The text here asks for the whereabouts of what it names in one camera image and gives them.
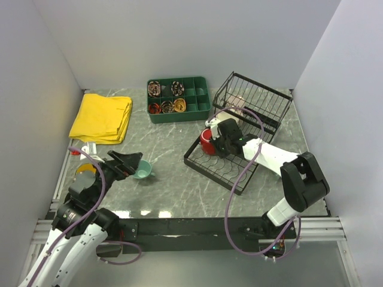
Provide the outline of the teal cup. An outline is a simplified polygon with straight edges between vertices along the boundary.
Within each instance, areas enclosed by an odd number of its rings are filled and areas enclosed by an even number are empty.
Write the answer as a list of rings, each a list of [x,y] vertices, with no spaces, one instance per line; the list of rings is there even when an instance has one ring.
[[[141,160],[135,174],[132,175],[132,177],[135,179],[145,179],[155,175],[156,174],[153,172],[152,164],[146,160]]]

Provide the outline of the red mug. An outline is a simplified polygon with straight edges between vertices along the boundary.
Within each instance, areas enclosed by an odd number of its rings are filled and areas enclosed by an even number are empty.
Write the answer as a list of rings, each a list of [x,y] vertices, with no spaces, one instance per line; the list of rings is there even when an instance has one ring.
[[[215,155],[215,147],[210,142],[212,139],[211,129],[205,129],[200,134],[200,144],[202,147],[202,151],[207,155]]]

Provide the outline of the white mug green inside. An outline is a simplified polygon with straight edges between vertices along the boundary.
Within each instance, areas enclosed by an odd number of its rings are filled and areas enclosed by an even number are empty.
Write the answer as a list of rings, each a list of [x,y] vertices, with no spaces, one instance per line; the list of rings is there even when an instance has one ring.
[[[228,119],[234,119],[237,123],[238,126],[242,125],[242,120],[227,111],[220,112],[219,114],[216,115],[216,119],[220,121],[228,120]]]

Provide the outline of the pink speckled mug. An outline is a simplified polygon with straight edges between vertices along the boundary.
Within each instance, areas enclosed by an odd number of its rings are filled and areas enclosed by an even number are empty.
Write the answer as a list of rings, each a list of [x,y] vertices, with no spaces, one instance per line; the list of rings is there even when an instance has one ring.
[[[245,107],[245,100],[242,98],[242,96],[233,96],[230,95],[226,99],[225,107],[237,107],[237,109],[230,109],[232,112],[235,112],[237,114],[241,114],[243,110],[241,108]]]

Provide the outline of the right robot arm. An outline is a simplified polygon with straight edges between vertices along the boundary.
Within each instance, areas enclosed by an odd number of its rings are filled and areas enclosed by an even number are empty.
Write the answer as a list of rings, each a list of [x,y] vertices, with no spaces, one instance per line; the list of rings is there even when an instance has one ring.
[[[282,180],[284,197],[266,214],[264,235],[276,238],[283,224],[328,195],[329,184],[317,159],[310,152],[298,154],[273,146],[256,135],[243,134],[236,120],[213,118],[205,122],[210,142],[222,157],[236,155],[276,173]]]

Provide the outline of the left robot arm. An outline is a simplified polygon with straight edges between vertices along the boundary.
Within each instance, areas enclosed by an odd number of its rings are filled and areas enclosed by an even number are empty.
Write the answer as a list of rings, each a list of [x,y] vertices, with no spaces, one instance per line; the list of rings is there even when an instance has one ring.
[[[64,204],[56,212],[45,245],[20,286],[69,286],[81,265],[103,242],[121,236],[120,218],[100,208],[115,181],[137,171],[142,153],[109,151],[109,159],[95,160],[78,168]]]

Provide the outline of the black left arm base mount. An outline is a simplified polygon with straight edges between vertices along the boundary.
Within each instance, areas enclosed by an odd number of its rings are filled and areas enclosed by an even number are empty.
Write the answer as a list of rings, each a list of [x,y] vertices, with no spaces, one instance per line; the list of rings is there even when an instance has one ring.
[[[112,233],[107,240],[109,241],[124,241],[136,243],[138,236],[138,221],[130,219],[121,219],[119,222],[118,233]],[[96,248],[96,254],[102,258],[116,258],[123,254],[138,254],[137,248],[126,246],[118,243],[102,242]]]

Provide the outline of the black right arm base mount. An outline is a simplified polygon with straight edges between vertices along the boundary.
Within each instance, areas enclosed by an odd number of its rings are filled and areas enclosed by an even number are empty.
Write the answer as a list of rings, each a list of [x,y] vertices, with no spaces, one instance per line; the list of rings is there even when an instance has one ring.
[[[296,239],[296,229],[293,223],[287,224],[287,229],[281,236],[283,239]],[[238,228],[238,231],[244,234],[244,237],[249,240],[271,239],[275,240],[286,224],[276,226],[264,214],[261,217],[252,217],[245,220],[245,222]]]

